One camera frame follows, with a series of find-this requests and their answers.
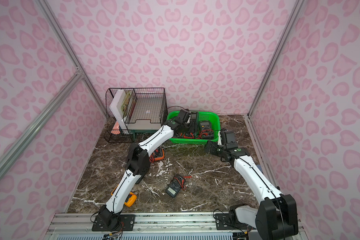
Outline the green plastic basket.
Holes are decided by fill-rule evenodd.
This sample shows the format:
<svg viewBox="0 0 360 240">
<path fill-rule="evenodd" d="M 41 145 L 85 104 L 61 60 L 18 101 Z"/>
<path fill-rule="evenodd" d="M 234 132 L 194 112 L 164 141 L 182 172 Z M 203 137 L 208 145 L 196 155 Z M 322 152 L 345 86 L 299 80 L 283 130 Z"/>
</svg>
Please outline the green plastic basket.
<svg viewBox="0 0 360 240">
<path fill-rule="evenodd" d="M 211 112 L 200 112 L 200 111 L 191 111 L 191 112 L 199 112 L 199 122 L 200 121 L 210 121 L 212 124 L 212 129 L 215 131 L 215 137 L 212 140 L 203 140 L 199 137 L 199 132 L 197 138 L 193 139 L 189 135 L 173 135 L 170 139 L 172 143 L 175 144 L 191 144 L 191 145 L 205 145 L 207 141 L 217 142 L 220 137 L 221 125 L 220 125 L 220 118 L 217 114 Z M 168 123 L 168 119 L 171 119 L 177 116 L 179 111 L 174 111 L 169 113 L 167 116 L 167 120 L 165 123 Z"/>
</svg>

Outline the orange wide multimeter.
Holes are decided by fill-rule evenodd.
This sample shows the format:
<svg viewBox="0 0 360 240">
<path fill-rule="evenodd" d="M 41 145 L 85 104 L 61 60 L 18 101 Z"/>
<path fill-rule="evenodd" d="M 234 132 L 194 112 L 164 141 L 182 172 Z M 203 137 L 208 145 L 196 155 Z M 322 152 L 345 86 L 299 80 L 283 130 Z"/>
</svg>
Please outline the orange wide multimeter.
<svg viewBox="0 0 360 240">
<path fill-rule="evenodd" d="M 150 155 L 150 162 L 155 163 L 161 161 L 165 158 L 165 153 L 162 148 L 157 148 L 154 152 Z"/>
</svg>

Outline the black wire desk organizer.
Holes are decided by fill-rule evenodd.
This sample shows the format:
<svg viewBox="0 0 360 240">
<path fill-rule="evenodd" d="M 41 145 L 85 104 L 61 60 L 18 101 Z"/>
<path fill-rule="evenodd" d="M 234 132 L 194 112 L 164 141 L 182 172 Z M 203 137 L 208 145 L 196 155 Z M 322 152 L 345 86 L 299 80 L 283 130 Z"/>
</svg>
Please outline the black wire desk organizer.
<svg viewBox="0 0 360 240">
<path fill-rule="evenodd" d="M 131 143 L 154 133 L 167 120 L 165 88 L 109 88 L 104 138 L 109 143 Z"/>
</svg>

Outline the small dark multimeter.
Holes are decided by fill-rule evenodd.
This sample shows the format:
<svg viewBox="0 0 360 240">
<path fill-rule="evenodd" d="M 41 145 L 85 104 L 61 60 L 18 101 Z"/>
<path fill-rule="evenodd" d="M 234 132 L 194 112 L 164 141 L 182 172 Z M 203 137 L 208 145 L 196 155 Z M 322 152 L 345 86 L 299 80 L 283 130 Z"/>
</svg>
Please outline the small dark multimeter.
<svg viewBox="0 0 360 240">
<path fill-rule="evenodd" d="M 186 189 L 186 178 L 181 175 L 174 175 L 173 179 L 166 188 L 166 193 L 175 198 L 181 190 Z"/>
</svg>

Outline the large green multimeter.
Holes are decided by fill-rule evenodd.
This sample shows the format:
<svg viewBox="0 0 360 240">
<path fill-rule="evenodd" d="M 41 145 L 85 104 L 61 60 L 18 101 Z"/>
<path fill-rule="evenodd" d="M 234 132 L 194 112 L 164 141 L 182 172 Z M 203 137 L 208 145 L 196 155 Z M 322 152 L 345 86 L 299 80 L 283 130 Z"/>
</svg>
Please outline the large green multimeter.
<svg viewBox="0 0 360 240">
<path fill-rule="evenodd" d="M 199 112 L 191 112 L 190 115 L 190 128 L 189 128 L 189 136 L 193 139 L 197 138 L 199 132 Z"/>
</svg>

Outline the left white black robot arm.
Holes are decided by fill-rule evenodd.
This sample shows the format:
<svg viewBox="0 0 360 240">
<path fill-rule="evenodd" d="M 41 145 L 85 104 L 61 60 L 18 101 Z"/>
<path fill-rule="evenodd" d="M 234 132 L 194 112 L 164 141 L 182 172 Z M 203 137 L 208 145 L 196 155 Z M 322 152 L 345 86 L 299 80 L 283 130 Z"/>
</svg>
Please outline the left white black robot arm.
<svg viewBox="0 0 360 240">
<path fill-rule="evenodd" d="M 189 130 L 190 117 L 189 110 L 180 110 L 177 116 L 165 121 L 148 139 L 130 145 L 124 175 L 111 198 L 97 212 L 93 220 L 93 232 L 118 232 L 123 229 L 120 217 L 123 206 L 134 185 L 149 171 L 150 156 L 175 133 Z"/>
</svg>

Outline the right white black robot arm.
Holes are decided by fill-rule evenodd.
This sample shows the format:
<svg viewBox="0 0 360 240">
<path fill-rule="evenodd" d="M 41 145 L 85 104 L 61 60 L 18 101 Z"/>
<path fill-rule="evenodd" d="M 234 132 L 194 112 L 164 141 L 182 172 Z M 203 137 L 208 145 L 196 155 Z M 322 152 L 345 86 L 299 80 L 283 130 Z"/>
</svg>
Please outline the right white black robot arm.
<svg viewBox="0 0 360 240">
<path fill-rule="evenodd" d="M 250 153 L 240 148 L 233 131 L 223 131 L 220 142 L 208 141 L 205 152 L 229 163 L 245 180 L 259 203 L 257 209 L 247 205 L 232 206 L 228 225 L 255 228 L 263 240 L 285 240 L 299 233 L 297 203 L 283 194 L 255 164 Z"/>
</svg>

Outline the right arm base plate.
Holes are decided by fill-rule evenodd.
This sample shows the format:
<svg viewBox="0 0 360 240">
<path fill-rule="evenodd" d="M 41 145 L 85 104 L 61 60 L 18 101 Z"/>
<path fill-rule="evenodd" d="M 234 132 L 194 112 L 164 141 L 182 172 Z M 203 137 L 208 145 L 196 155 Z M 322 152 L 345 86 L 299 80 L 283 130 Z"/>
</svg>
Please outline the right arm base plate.
<svg viewBox="0 0 360 240">
<path fill-rule="evenodd" d="M 229 214 L 222 212 L 213 213 L 217 230 L 247 230 L 246 224 L 236 223 L 232 221 Z"/>
</svg>

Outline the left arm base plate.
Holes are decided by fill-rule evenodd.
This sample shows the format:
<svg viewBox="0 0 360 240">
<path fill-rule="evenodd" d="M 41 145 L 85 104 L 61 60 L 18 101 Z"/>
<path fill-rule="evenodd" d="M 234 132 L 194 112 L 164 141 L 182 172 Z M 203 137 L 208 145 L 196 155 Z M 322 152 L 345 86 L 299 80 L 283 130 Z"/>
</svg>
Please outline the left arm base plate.
<svg viewBox="0 0 360 240">
<path fill-rule="evenodd" d="M 119 215 L 111 217 L 106 223 L 101 217 L 96 216 L 92 226 L 92 232 L 118 232 L 120 230 L 130 232 L 134 228 L 135 215 Z"/>
</svg>

